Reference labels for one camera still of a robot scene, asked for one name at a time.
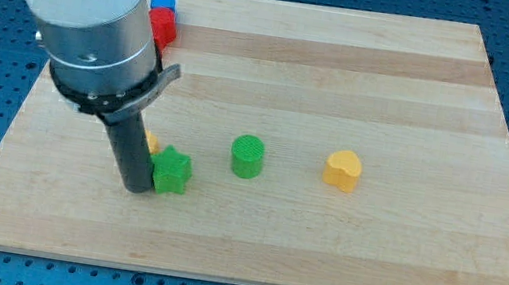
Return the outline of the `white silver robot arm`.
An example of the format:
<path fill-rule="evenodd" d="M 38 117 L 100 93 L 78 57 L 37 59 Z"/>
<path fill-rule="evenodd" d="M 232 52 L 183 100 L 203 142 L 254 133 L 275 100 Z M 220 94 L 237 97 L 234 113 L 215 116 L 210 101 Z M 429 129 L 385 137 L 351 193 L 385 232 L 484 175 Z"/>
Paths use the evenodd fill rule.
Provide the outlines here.
<path fill-rule="evenodd" d="M 104 124 L 125 188 L 150 190 L 154 167 L 142 112 L 181 71 L 161 63 L 147 0 L 26 2 L 57 90 Z"/>

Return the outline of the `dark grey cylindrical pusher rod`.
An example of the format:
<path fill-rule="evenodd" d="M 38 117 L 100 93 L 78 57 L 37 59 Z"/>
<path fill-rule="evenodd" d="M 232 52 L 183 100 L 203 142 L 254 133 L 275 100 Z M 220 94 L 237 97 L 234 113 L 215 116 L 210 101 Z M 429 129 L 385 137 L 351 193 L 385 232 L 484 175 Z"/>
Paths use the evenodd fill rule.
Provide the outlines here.
<path fill-rule="evenodd" d="M 125 189 L 144 193 L 153 186 L 153 161 L 140 112 L 122 120 L 103 119 Z"/>

